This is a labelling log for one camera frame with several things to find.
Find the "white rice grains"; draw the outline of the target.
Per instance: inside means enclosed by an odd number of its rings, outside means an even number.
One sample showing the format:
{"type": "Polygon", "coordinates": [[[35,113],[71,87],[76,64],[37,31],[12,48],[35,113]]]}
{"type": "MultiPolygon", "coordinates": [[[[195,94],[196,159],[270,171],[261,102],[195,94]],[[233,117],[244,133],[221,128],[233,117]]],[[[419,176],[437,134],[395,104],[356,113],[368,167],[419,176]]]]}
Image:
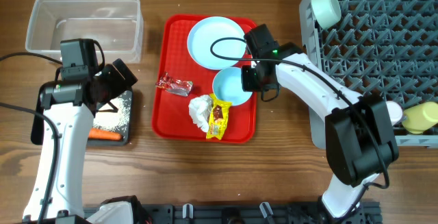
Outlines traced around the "white rice grains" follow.
{"type": "Polygon", "coordinates": [[[110,132],[125,132],[129,124],[131,114],[132,96],[125,92],[121,96],[112,99],[111,102],[118,108],[117,113],[96,112],[93,128],[110,132]]]}

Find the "orange carrot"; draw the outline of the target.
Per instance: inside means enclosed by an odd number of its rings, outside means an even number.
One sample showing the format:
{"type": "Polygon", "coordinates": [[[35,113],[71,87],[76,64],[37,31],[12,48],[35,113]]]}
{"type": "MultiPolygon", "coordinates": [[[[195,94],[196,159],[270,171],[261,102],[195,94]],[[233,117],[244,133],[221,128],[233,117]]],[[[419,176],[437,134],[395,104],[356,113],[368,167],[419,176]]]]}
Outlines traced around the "orange carrot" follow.
{"type": "Polygon", "coordinates": [[[123,139],[123,136],[116,132],[105,131],[102,129],[92,128],[88,135],[89,139],[95,140],[114,140],[119,141],[123,139]]]}

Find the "light blue rice bowl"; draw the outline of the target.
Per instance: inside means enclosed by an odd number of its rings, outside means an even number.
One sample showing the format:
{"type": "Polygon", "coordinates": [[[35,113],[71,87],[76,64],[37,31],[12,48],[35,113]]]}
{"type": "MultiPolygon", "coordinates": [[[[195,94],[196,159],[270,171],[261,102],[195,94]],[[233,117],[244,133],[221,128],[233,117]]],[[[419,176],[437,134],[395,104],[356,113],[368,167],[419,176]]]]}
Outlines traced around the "light blue rice bowl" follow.
{"type": "Polygon", "coordinates": [[[219,71],[214,77],[212,89],[218,99],[231,102],[232,106],[246,103],[253,94],[243,90],[242,70],[238,67],[219,71]]]}

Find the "red foil wrapper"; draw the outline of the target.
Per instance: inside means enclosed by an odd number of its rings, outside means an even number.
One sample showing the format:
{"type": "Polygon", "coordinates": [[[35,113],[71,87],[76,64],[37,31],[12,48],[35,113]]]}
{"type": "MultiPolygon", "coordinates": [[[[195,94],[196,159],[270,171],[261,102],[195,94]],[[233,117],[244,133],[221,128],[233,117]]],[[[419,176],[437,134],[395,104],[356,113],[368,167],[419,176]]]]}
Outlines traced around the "red foil wrapper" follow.
{"type": "Polygon", "coordinates": [[[193,89],[193,83],[191,81],[175,79],[165,72],[158,79],[155,87],[164,89],[165,91],[174,95],[187,97],[193,89]]]}

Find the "mint green bowl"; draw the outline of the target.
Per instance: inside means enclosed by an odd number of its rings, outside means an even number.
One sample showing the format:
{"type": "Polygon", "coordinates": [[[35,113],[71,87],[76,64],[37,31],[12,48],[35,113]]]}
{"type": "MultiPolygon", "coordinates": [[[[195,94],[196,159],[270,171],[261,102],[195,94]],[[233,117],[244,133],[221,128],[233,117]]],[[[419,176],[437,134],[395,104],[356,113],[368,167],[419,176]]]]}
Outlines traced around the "mint green bowl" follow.
{"type": "Polygon", "coordinates": [[[342,17],[338,0],[311,0],[311,9],[322,29],[334,26],[342,17]]]}

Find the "pink cup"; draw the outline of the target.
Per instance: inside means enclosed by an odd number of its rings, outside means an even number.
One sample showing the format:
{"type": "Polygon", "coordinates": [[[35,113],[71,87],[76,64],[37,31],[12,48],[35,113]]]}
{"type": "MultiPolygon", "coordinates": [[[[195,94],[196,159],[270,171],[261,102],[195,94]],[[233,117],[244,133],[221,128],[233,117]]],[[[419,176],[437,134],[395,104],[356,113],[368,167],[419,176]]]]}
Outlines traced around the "pink cup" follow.
{"type": "Polygon", "coordinates": [[[394,101],[387,101],[386,105],[387,105],[391,124],[395,125],[399,123],[404,116],[402,107],[394,101]]]}

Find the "yellow cup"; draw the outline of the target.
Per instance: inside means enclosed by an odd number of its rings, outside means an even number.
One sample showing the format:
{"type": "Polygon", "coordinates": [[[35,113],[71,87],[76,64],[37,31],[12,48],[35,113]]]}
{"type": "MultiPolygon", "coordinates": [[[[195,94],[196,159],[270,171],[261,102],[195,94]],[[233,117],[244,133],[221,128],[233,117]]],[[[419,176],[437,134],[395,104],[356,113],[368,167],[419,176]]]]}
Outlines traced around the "yellow cup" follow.
{"type": "Polygon", "coordinates": [[[412,134],[421,134],[437,124],[437,103],[429,101],[404,112],[402,126],[412,134]]]}

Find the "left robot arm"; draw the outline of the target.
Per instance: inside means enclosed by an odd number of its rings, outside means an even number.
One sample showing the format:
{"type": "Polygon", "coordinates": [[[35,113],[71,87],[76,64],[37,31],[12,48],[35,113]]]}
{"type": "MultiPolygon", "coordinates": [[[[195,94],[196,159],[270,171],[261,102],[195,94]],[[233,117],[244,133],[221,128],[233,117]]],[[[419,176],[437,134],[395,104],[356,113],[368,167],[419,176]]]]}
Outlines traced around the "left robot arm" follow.
{"type": "Polygon", "coordinates": [[[137,82],[122,60],[98,60],[102,48],[93,39],[63,40],[60,51],[61,78],[40,87],[35,109],[31,136],[40,139],[42,151],[25,222],[60,212],[83,216],[83,165],[95,114],[137,82]]]}

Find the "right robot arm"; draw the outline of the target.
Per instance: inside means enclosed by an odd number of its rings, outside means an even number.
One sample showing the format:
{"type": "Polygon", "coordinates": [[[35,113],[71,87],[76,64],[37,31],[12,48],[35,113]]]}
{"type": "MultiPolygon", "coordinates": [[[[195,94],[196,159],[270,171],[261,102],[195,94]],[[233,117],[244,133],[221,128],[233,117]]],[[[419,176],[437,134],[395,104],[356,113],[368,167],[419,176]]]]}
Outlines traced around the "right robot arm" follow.
{"type": "Polygon", "coordinates": [[[399,157],[393,131],[396,113],[382,97],[363,96],[336,82],[295,44],[279,45],[266,25],[251,29],[243,41],[256,63],[243,67],[243,89],[264,94],[286,88],[322,120],[333,176],[320,197],[320,219],[346,220],[359,211],[359,201],[369,187],[389,187],[387,169],[399,157]]]}

